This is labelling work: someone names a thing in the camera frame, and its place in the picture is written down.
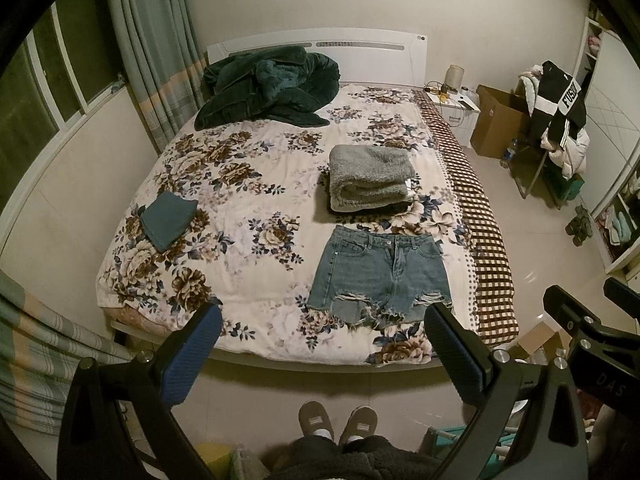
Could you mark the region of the grey fleece folded garment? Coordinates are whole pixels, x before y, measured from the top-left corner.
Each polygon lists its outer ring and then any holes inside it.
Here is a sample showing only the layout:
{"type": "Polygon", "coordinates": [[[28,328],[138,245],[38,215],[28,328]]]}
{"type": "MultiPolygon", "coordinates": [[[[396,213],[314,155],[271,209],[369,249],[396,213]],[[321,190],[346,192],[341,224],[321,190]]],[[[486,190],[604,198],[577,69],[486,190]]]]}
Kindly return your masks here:
{"type": "Polygon", "coordinates": [[[329,156],[329,196],[334,212],[348,214],[406,202],[416,176],[402,148],[338,144],[329,156]]]}

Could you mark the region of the floral bed blanket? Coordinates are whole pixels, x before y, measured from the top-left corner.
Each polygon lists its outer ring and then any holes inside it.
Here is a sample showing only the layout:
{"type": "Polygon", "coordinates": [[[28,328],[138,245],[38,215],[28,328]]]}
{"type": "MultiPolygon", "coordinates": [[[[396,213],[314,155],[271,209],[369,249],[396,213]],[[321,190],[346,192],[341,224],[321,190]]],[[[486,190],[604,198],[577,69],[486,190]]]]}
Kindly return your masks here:
{"type": "Polygon", "coordinates": [[[110,317],[149,334],[180,330],[204,304],[221,308],[219,347],[305,365],[422,364],[423,321],[349,327],[307,307],[314,274],[338,226],[431,235],[442,251],[458,321],[474,330],[476,276],[459,208],[413,89],[350,84],[321,111],[329,123],[186,125],[160,155],[119,223],[96,277],[110,317]],[[402,148],[416,176],[408,202],[383,212],[330,207],[329,156],[338,144],[402,148]],[[158,252],[140,214],[164,191],[196,200],[183,236],[158,252]]]}

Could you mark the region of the black white sweater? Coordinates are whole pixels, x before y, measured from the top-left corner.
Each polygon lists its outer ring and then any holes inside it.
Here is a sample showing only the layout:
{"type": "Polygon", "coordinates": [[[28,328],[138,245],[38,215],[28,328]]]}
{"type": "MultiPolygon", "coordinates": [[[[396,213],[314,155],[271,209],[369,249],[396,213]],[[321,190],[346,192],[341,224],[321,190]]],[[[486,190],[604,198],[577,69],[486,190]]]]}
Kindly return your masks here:
{"type": "Polygon", "coordinates": [[[586,106],[578,81],[551,61],[543,62],[532,118],[529,139],[547,139],[561,148],[566,140],[576,141],[586,124],[586,106]]]}

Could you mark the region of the blue denim shorts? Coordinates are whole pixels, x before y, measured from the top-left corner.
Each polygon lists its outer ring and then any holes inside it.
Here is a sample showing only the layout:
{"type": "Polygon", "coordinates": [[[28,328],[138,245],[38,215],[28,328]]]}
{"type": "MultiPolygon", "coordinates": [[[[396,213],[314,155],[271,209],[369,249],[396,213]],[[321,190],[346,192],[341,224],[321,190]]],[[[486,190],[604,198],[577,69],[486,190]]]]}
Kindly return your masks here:
{"type": "Polygon", "coordinates": [[[422,322],[452,306],[442,251],[431,235],[375,234],[338,226],[322,252],[307,307],[349,327],[422,322]]]}

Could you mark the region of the small folded teal cloth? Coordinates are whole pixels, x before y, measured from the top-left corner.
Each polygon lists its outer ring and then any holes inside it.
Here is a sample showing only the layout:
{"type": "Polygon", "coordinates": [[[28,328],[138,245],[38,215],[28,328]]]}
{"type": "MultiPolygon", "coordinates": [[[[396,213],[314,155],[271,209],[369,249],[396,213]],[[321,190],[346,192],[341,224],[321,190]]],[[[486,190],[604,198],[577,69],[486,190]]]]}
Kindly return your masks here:
{"type": "Polygon", "coordinates": [[[166,250],[190,226],[198,202],[164,191],[140,214],[142,230],[158,252],[166,250]]]}

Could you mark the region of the left brown slipper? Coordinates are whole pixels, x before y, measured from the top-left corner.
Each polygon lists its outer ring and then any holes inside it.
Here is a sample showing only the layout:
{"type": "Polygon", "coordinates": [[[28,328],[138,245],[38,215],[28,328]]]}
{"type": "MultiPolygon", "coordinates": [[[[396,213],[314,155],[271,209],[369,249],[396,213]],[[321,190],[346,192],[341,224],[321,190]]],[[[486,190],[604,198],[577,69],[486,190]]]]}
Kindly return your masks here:
{"type": "Polygon", "coordinates": [[[322,437],[334,441],[334,430],[328,412],[320,402],[304,403],[298,410],[298,422],[304,437],[322,437]]]}

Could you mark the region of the small cardboard box floor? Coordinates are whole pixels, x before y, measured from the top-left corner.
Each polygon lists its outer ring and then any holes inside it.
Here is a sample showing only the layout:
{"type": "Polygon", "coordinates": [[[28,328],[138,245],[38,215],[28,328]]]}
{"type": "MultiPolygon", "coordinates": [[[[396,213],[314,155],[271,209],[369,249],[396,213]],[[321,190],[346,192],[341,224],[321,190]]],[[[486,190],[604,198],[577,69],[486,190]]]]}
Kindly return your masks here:
{"type": "Polygon", "coordinates": [[[566,356],[570,348],[570,335],[540,321],[506,348],[510,357],[530,364],[547,365],[557,356],[566,356]]]}

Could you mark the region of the striped cloth lower left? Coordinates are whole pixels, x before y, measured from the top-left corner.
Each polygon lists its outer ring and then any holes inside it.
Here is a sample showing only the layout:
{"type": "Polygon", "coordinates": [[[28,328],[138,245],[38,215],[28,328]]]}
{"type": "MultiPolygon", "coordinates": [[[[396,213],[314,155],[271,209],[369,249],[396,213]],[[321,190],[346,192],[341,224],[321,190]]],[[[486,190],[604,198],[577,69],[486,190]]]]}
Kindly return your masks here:
{"type": "Polygon", "coordinates": [[[50,309],[6,274],[0,290],[1,414],[56,436],[79,361],[118,364],[132,353],[50,309]]]}

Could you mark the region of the white wardrobe shelving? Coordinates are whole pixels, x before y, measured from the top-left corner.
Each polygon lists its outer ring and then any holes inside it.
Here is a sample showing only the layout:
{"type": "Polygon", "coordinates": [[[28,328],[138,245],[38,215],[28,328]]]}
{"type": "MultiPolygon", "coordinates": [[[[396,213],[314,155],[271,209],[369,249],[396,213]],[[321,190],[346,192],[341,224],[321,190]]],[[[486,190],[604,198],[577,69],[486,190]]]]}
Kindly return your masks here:
{"type": "Polygon", "coordinates": [[[587,16],[573,75],[590,139],[580,200],[605,271],[615,273],[639,253],[639,66],[616,32],[587,16]]]}

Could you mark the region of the white bed headboard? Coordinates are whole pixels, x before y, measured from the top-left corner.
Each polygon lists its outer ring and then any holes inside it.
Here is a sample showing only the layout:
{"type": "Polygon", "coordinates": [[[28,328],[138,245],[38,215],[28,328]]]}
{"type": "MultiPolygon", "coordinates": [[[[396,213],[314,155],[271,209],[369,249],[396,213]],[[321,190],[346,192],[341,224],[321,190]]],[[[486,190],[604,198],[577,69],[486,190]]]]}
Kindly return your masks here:
{"type": "Polygon", "coordinates": [[[345,84],[391,84],[419,88],[426,84],[427,36],[397,30],[323,27],[265,32],[210,44],[207,61],[280,46],[322,53],[340,66],[345,84]]]}

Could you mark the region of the white bedside table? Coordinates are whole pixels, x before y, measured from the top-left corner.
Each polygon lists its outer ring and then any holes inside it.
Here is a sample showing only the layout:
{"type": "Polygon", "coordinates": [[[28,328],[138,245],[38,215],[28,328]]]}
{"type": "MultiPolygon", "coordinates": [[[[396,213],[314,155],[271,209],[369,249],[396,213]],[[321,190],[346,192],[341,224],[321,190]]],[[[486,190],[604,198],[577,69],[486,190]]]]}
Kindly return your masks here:
{"type": "Polygon", "coordinates": [[[458,93],[441,92],[433,86],[428,86],[425,90],[458,142],[469,148],[477,119],[480,117],[478,94],[466,87],[462,87],[458,93]]]}

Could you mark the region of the right brown slipper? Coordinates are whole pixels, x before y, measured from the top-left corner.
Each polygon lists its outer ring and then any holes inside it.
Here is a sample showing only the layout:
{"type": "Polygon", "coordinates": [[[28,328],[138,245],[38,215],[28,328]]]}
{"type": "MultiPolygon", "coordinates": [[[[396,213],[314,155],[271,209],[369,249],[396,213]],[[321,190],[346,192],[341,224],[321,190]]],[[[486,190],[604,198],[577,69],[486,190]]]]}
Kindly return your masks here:
{"type": "Polygon", "coordinates": [[[378,414],[370,406],[358,406],[349,415],[338,443],[345,445],[375,435],[378,428],[378,414]]]}

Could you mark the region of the dark shoes by wardrobe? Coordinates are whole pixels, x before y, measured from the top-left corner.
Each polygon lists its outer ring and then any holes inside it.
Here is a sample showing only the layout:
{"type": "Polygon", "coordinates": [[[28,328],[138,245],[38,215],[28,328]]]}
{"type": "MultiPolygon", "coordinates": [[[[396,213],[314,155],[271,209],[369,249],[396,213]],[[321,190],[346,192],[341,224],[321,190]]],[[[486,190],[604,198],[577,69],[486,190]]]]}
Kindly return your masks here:
{"type": "Polygon", "coordinates": [[[588,210],[578,205],[575,207],[575,215],[565,227],[565,233],[572,238],[576,247],[582,246],[584,241],[592,237],[592,226],[588,210]]]}

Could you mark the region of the beige cylindrical lamp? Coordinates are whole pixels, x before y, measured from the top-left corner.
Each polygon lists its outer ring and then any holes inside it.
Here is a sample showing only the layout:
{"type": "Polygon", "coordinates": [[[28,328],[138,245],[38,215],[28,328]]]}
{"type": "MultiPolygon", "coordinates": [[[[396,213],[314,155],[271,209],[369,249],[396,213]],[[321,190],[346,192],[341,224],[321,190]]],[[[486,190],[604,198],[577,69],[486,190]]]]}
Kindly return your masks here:
{"type": "Polygon", "coordinates": [[[446,70],[444,86],[448,91],[457,93],[462,86],[464,68],[459,65],[451,64],[446,70]]]}

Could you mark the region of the brown checkered bed sheet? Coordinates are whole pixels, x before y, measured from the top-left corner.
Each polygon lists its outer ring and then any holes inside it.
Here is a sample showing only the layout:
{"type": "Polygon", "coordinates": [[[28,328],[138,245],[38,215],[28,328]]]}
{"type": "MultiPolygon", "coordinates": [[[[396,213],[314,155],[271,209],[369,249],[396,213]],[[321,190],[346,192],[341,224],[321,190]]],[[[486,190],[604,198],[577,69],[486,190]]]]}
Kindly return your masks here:
{"type": "Polygon", "coordinates": [[[502,233],[480,178],[466,157],[450,125],[421,89],[413,92],[416,104],[442,156],[452,192],[462,214],[464,239],[476,276],[471,320],[489,347],[514,341],[520,328],[514,310],[514,284],[502,233]]]}

